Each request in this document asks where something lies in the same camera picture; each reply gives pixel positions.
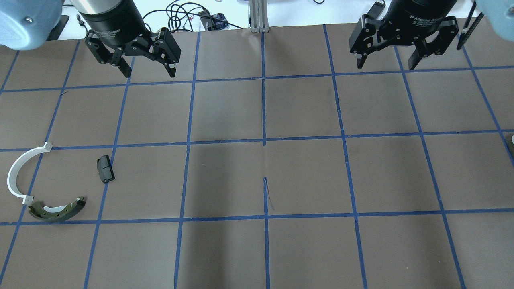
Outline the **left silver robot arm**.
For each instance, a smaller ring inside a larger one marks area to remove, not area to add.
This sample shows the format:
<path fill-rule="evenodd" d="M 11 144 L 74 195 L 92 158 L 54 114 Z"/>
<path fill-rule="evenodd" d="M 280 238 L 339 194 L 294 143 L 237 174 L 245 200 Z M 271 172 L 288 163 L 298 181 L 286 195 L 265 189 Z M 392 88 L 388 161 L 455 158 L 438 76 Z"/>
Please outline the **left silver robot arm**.
<path fill-rule="evenodd" d="M 124 55 L 143 56 L 162 64 L 176 75 L 181 49 L 171 31 L 147 29 L 132 0 L 72 0 L 90 27 L 85 44 L 100 64 L 117 67 L 125 77 L 131 67 Z M 62 0 L 2 0 L 1 44 L 16 51 L 30 51 L 46 42 L 62 18 Z"/>

